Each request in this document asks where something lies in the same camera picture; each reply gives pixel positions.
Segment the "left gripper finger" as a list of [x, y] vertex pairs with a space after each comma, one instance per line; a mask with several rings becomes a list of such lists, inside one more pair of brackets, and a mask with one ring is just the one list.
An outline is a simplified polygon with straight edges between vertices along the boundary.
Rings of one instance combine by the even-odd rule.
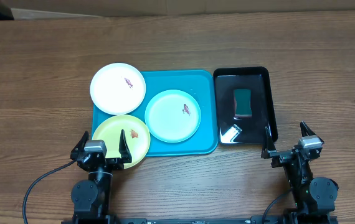
[[126, 141], [126, 135], [125, 131], [122, 129], [120, 133], [120, 142], [119, 142], [119, 153], [121, 155], [121, 161], [122, 163], [131, 163], [132, 162], [132, 156], [129, 150], [129, 147], [127, 145]]
[[86, 142], [89, 140], [89, 133], [85, 131], [79, 142], [71, 150], [70, 158], [71, 160], [76, 161], [81, 152], [83, 152]]

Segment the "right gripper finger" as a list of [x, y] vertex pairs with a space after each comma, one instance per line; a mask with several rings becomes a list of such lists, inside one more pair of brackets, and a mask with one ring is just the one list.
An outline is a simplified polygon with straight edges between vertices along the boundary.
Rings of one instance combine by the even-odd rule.
[[265, 141], [262, 147], [261, 151], [261, 158], [263, 159], [271, 159], [275, 154], [277, 153], [277, 150], [275, 148], [272, 134], [270, 132], [270, 129], [268, 126], [265, 127]]
[[303, 137], [315, 135], [315, 132], [313, 132], [304, 121], [301, 121], [300, 129], [301, 129], [301, 135]]

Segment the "green scrub sponge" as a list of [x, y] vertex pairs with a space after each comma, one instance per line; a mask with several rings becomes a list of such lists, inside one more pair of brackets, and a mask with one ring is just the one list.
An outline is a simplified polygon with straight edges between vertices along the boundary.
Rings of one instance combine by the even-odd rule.
[[252, 117], [250, 90], [234, 90], [234, 117], [237, 119]]

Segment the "light blue plate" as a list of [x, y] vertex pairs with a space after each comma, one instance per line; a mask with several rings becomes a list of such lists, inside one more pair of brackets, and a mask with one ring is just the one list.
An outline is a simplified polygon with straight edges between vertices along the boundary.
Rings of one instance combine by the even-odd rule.
[[166, 143], [183, 142], [198, 130], [201, 109], [193, 96], [182, 90], [166, 90], [150, 99], [144, 112], [150, 133]]

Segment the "white plate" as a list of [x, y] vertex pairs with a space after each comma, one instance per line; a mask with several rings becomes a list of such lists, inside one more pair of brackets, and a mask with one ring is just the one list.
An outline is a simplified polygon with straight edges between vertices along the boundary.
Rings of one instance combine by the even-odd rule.
[[111, 115], [134, 111], [143, 102], [145, 94], [143, 75], [127, 63], [111, 63], [102, 67], [90, 83], [94, 105]]

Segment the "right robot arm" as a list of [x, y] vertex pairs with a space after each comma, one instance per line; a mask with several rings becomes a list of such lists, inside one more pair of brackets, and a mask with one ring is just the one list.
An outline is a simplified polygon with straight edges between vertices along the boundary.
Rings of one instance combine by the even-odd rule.
[[[290, 189], [281, 194], [265, 209], [262, 223], [337, 223], [330, 215], [335, 210], [338, 184], [326, 177], [314, 177], [310, 162], [319, 158], [324, 141], [305, 122], [300, 123], [298, 144], [286, 151], [277, 151], [269, 127], [265, 127], [265, 143], [261, 158], [271, 159], [273, 168], [282, 167]], [[287, 208], [282, 215], [268, 215], [270, 209], [283, 197], [292, 194], [295, 208]]]

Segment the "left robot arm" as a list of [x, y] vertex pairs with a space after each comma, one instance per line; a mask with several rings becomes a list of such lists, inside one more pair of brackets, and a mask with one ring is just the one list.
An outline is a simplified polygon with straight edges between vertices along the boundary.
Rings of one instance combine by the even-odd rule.
[[102, 140], [90, 140], [86, 132], [70, 153], [71, 160], [88, 172], [88, 179], [77, 182], [71, 191], [74, 204], [72, 223], [120, 223], [109, 214], [112, 172], [123, 170], [132, 161], [124, 130], [117, 140], [120, 157], [107, 158], [107, 147]]

